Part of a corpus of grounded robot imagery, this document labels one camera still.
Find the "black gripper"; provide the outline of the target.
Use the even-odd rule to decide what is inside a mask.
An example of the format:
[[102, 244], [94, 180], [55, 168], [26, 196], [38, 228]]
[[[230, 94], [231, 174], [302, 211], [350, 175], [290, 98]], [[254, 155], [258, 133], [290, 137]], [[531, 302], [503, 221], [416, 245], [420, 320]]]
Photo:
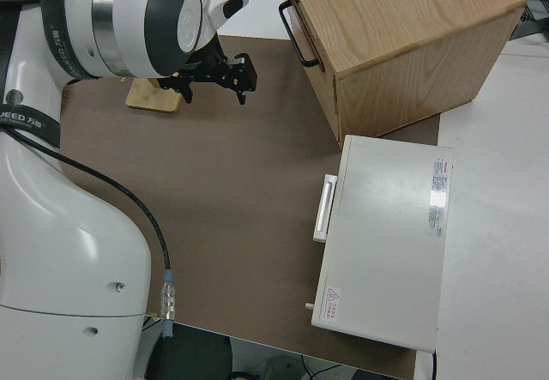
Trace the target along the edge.
[[238, 102], [244, 105], [247, 93], [254, 93], [257, 85], [257, 73], [247, 53], [235, 57], [234, 78], [229, 76], [227, 56], [223, 52], [218, 36], [214, 36], [205, 46], [193, 52], [188, 62], [177, 69], [173, 75], [161, 79], [163, 89], [180, 89], [187, 104], [193, 100], [190, 88], [192, 82], [212, 82], [224, 88], [234, 89]]

